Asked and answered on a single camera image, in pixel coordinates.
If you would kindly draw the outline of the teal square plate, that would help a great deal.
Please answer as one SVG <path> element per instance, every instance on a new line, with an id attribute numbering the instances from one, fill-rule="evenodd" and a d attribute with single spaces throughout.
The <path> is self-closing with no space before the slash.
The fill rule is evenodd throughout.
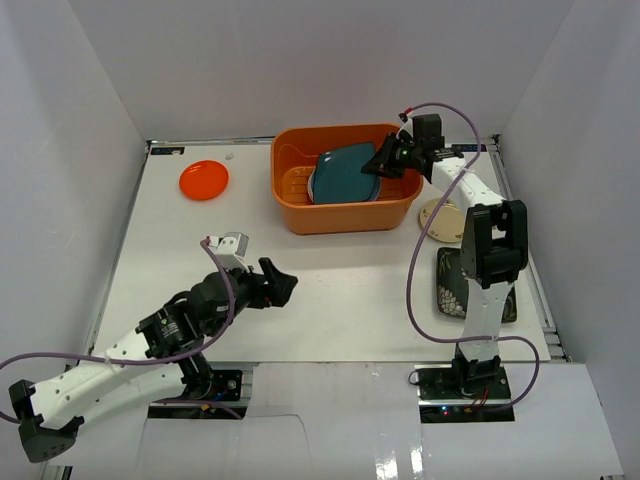
<path id="1" fill-rule="evenodd" d="M 361 172 L 375 153 L 374 144 L 370 142 L 321 153 L 307 184 L 311 202 L 328 205 L 375 201 L 381 190 L 381 179 Z"/>

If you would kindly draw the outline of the blue round plate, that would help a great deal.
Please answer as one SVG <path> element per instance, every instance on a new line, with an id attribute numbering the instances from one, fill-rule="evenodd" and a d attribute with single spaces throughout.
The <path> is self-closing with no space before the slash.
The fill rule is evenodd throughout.
<path id="1" fill-rule="evenodd" d="M 355 169 L 329 170 L 316 179 L 314 169 L 307 182 L 307 194 L 312 204 L 347 204 L 375 201 L 381 191 L 381 179 L 362 174 Z"/>

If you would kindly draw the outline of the black floral square plate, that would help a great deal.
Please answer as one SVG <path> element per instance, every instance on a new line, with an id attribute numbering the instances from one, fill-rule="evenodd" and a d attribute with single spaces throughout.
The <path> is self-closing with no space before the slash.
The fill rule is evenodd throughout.
<path id="1" fill-rule="evenodd" d="M 460 264 L 460 249 L 441 247 L 436 255 L 438 310 L 450 317 L 466 318 L 469 288 Z"/>

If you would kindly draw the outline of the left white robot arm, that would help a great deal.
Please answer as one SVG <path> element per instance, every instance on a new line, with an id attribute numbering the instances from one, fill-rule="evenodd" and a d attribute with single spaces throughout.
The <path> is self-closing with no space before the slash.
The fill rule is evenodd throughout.
<path id="1" fill-rule="evenodd" d="M 8 389 L 22 448 L 32 463 L 69 450 L 80 433 L 129 408 L 157 401 L 213 404 L 216 373 L 203 351 L 244 309 L 285 306 L 297 277 L 268 258 L 220 268 L 175 294 L 113 346 L 40 382 Z"/>

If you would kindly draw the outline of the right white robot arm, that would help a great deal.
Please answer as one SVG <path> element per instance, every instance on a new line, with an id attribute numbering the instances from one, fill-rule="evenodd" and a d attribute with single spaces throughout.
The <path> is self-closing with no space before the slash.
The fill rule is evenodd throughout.
<path id="1" fill-rule="evenodd" d="M 414 170 L 465 215 L 459 262 L 468 286 L 466 319 L 454 343 L 452 371 L 442 382 L 472 399 L 486 393 L 499 374 L 504 305 L 528 263 L 527 209 L 494 192 L 460 150 L 446 147 L 439 115 L 405 111 L 400 119 L 401 129 L 386 136 L 362 170 L 385 178 Z"/>

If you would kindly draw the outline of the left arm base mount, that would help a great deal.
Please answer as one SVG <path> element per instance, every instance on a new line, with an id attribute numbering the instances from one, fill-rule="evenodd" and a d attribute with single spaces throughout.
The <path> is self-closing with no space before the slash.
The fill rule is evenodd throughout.
<path id="1" fill-rule="evenodd" d="M 199 393 L 182 395 L 176 401 L 149 406 L 149 419 L 242 420 L 248 408 L 252 373 L 240 369 L 217 369 L 213 379 Z"/>

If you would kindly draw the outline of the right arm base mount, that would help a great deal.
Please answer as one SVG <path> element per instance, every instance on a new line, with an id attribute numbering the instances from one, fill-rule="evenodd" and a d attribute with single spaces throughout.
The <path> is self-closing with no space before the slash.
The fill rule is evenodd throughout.
<path id="1" fill-rule="evenodd" d="M 407 377 L 416 388 L 420 421 L 429 424 L 509 423 L 515 421 L 504 367 L 489 379 L 461 386 L 451 367 L 414 368 Z"/>

